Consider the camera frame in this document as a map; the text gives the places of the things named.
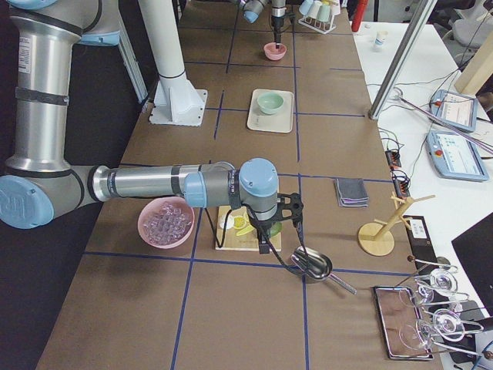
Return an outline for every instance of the blue joint cap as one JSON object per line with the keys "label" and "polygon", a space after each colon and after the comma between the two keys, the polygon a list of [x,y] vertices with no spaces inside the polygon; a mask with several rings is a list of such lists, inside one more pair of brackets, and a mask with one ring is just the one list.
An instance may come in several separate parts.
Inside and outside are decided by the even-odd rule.
{"label": "blue joint cap", "polygon": [[206,183],[201,172],[189,173],[185,177],[183,191],[186,203],[191,207],[207,207]]}
{"label": "blue joint cap", "polygon": [[254,23],[259,18],[259,15],[254,12],[246,11],[243,13],[243,17],[246,19],[247,22]]}
{"label": "blue joint cap", "polygon": [[276,167],[264,158],[253,158],[240,168],[242,188],[255,197],[270,197],[277,192],[279,178]]}
{"label": "blue joint cap", "polygon": [[108,33],[86,33],[78,42],[88,46],[116,46],[120,43],[120,31]]}
{"label": "blue joint cap", "polygon": [[0,220],[18,229],[45,225],[55,211],[43,190],[22,177],[0,177]]}
{"label": "blue joint cap", "polygon": [[58,0],[7,0],[10,5],[25,9],[25,10],[38,10],[46,8]]}

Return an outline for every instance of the brown tabletop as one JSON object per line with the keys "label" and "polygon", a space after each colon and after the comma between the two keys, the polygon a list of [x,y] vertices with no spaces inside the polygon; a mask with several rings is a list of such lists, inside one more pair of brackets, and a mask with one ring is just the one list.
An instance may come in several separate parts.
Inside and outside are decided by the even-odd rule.
{"label": "brown tabletop", "polygon": [[[308,247],[330,257],[358,290],[330,281],[308,284],[272,254],[216,251],[203,210],[192,236],[161,250],[144,243],[136,221],[149,202],[105,204],[39,362],[39,369],[441,368],[387,359],[371,288],[413,271],[401,225],[386,257],[365,253],[357,231],[394,211],[393,185],[370,107],[354,40],[343,12],[327,35],[298,24],[283,34],[279,62],[263,55],[272,34],[266,10],[248,25],[228,3],[189,2],[179,24],[186,71],[207,89],[201,127],[156,126],[145,111],[123,167],[226,160],[236,167],[271,160],[280,192],[301,194]],[[247,128],[252,91],[295,95],[293,130]],[[369,207],[337,205],[334,179],[363,178]],[[210,210],[213,218],[217,209]],[[299,245],[284,224],[281,256]]]}

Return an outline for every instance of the metal tray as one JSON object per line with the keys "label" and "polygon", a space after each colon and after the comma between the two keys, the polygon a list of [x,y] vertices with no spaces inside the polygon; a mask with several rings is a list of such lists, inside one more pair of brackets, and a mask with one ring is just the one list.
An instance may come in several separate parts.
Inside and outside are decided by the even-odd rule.
{"label": "metal tray", "polygon": [[[404,291],[404,299],[409,299],[410,305],[403,303],[401,291]],[[413,325],[421,317],[421,313],[415,306],[411,306],[411,289],[408,287],[373,287],[373,294],[380,318],[382,334],[387,349],[387,356],[391,360],[430,361],[433,355],[430,350],[414,350],[406,347],[399,339],[399,328],[408,323]]]}

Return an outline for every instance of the red cylinder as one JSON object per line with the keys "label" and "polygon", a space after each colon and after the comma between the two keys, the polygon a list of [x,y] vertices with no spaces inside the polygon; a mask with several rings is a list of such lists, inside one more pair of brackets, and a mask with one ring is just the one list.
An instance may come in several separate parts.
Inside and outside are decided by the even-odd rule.
{"label": "red cylinder", "polygon": [[351,25],[351,30],[353,32],[358,32],[361,25],[361,20],[363,19],[364,11],[367,10],[368,0],[360,0],[357,3],[356,12],[353,17],[353,24]]}

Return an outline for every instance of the wooden stand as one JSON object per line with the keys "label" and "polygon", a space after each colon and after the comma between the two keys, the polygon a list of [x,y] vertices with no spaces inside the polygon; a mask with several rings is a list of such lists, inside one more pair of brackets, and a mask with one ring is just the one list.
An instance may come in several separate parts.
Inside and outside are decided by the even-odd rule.
{"label": "wooden stand", "polygon": [[360,228],[357,233],[357,239],[361,248],[374,256],[386,256],[392,252],[394,249],[394,237],[392,236],[390,229],[400,222],[403,222],[408,229],[411,229],[411,226],[407,222],[408,219],[405,219],[403,216],[406,210],[413,203],[433,197],[434,195],[419,199],[413,199],[412,197],[401,199],[397,198],[393,193],[391,199],[394,201],[395,212],[387,222],[374,220],[374,222],[365,224]]}

